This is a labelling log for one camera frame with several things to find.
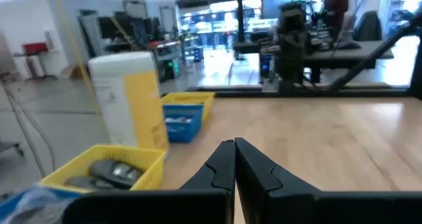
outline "table leg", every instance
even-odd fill
[[[311,67],[311,82],[320,83],[321,82],[321,69],[317,67]]]

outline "plastic basket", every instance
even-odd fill
[[[56,190],[54,188],[49,188],[48,190],[52,191],[60,199],[74,199],[80,196],[77,192]],[[16,205],[18,205],[20,199],[29,191],[31,191],[31,189],[25,190],[0,204],[0,223],[15,211]]]
[[[163,179],[163,151],[114,145],[92,146],[42,179],[40,185],[74,192],[91,192],[93,190],[65,186],[64,183],[71,177],[88,176],[91,164],[100,159],[123,161],[144,171],[130,190],[152,190],[160,187]]]
[[[204,106],[204,111],[202,112],[202,122],[205,123],[210,112],[212,103],[214,102],[214,92],[179,92],[179,93],[169,93],[163,98],[161,102],[164,105],[169,104],[202,104]]]
[[[201,126],[203,105],[163,105],[165,118],[186,117],[190,123],[166,122],[170,142],[190,142]]]

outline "white bottle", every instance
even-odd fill
[[[106,55],[88,64],[110,140],[114,144],[167,150],[151,52]]]

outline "workbench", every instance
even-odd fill
[[[162,188],[179,188],[221,141],[244,137],[321,190],[422,190],[421,121],[415,98],[216,98],[193,142],[171,145]]]
[[[321,78],[321,69],[350,69],[357,63],[366,59],[377,47],[384,41],[358,42],[361,49],[338,49],[333,55],[333,51],[314,52],[305,58],[305,67],[311,69],[311,81],[319,83]],[[257,42],[235,43],[233,45],[235,51],[243,54],[258,53],[259,47]],[[394,55],[389,49],[383,56],[378,59],[393,59]],[[374,69],[376,60],[368,64],[367,69]]]

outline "gray floor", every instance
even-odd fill
[[[393,49],[395,59],[379,61],[376,70],[364,72],[355,81],[408,84],[413,70],[416,45],[415,38],[403,39]],[[164,82],[160,85],[160,91],[180,92],[191,86],[258,84],[257,60],[258,55],[248,55],[246,61],[235,62],[230,52],[207,51],[204,63],[189,64],[184,76]],[[324,71],[322,80],[330,82],[341,73],[344,72]],[[108,142],[82,81],[15,82],[10,87],[25,110],[51,140],[58,166],[93,144]],[[24,122],[42,158],[43,166],[47,173],[50,173],[51,159],[45,142],[28,120],[24,119]],[[19,157],[14,150],[0,153],[0,193],[20,190],[40,180],[41,175],[34,157],[3,90],[0,90],[0,139],[20,142],[26,152],[25,157]]]

